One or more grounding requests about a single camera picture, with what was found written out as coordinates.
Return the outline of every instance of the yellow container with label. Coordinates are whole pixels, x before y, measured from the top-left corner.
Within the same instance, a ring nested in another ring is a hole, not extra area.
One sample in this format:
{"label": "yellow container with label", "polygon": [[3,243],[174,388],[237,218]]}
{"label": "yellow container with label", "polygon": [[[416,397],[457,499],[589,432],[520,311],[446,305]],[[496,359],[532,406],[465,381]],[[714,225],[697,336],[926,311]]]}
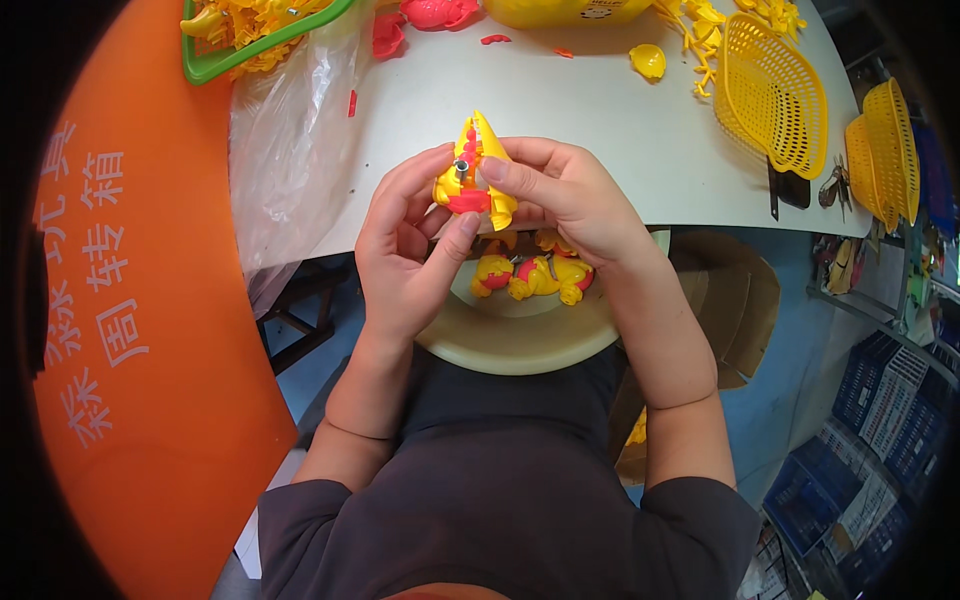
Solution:
{"label": "yellow container with label", "polygon": [[653,0],[484,0],[498,23],[514,29],[613,25],[633,20]]}

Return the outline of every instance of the beige plastic basin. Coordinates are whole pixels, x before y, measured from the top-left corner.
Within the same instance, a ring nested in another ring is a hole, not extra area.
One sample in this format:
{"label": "beige plastic basin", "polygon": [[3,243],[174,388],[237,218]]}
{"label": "beige plastic basin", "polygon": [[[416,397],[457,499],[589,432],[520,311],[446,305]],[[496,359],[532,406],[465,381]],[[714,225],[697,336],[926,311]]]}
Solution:
{"label": "beige plastic basin", "polygon": [[[651,234],[666,254],[670,230]],[[475,260],[464,263],[440,314],[417,338],[447,362],[497,375],[550,372],[590,358],[619,337],[599,283],[575,306],[563,305],[558,294],[518,302],[498,290],[476,298],[469,292],[475,269]]]}

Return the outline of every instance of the small red strip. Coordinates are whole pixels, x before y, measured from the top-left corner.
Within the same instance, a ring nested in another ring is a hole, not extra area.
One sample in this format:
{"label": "small red strip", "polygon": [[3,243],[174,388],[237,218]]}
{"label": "small red strip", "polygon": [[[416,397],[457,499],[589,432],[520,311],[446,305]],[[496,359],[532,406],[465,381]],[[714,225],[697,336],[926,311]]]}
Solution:
{"label": "small red strip", "polygon": [[493,34],[492,36],[486,36],[480,38],[480,43],[485,46],[489,46],[495,41],[513,41],[509,37],[504,36],[503,34]]}

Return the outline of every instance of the fingernail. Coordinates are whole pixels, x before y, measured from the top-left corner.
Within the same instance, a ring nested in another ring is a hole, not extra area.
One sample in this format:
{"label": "fingernail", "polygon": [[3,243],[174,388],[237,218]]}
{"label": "fingernail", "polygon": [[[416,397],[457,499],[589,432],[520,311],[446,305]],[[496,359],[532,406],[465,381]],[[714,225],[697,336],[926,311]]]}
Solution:
{"label": "fingernail", "polygon": [[480,213],[477,212],[465,212],[460,215],[460,231],[467,235],[476,235],[478,229],[480,229]]}
{"label": "fingernail", "polygon": [[496,156],[488,156],[480,163],[480,172],[487,181],[503,181],[507,177],[507,161]]}

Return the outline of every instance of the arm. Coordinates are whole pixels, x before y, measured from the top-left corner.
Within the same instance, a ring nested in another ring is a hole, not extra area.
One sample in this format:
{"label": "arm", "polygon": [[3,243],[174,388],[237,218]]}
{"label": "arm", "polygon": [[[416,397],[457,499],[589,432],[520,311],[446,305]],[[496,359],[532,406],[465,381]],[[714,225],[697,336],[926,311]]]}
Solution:
{"label": "arm", "polygon": [[425,262],[427,240],[449,220],[430,183],[453,160],[452,144],[423,152],[388,173],[373,193],[356,243],[367,320],[326,416],[291,483],[326,479],[366,488],[394,453],[413,340],[446,298],[480,226],[466,213]]}
{"label": "arm", "polygon": [[484,180],[526,201],[515,220],[556,225],[599,274],[647,399],[647,487],[698,476],[733,488],[713,353],[630,202],[582,148],[529,137],[501,142],[515,162],[485,158]]}

